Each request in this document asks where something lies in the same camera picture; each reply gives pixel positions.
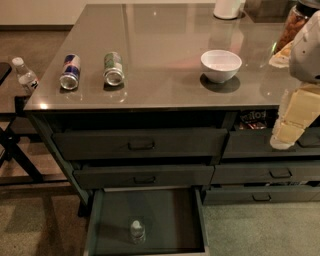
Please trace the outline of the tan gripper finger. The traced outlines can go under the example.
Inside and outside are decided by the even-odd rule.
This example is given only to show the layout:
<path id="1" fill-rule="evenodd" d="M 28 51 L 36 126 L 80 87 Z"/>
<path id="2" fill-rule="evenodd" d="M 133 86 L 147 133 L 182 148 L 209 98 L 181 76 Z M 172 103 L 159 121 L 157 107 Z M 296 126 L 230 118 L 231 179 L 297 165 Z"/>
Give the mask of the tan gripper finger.
<path id="1" fill-rule="evenodd" d="M 278 150 L 289 149 L 303 133 L 302 128 L 277 120 L 272 130 L 270 145 Z"/>

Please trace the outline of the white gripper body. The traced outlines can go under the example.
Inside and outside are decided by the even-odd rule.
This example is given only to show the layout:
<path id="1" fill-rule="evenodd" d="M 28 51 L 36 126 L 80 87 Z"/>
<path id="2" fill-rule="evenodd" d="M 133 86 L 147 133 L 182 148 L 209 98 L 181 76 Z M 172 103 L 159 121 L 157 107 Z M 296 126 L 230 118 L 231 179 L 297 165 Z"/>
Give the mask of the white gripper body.
<path id="1" fill-rule="evenodd" d="M 289 104 L 282 114 L 282 122 L 299 128 L 307 128 L 320 115 L 320 86 L 302 83 L 292 92 Z"/>

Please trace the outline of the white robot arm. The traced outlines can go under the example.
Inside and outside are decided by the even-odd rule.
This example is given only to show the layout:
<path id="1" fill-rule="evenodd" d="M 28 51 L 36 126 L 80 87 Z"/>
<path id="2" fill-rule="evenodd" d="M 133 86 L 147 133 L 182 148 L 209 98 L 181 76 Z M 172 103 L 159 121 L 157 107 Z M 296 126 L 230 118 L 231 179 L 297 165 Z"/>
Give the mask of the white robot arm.
<path id="1" fill-rule="evenodd" d="M 320 116 L 320 11 L 313 14 L 289 46 L 289 72 L 301 84 L 282 96 L 270 138 L 270 145 L 278 150 L 292 147 Z"/>

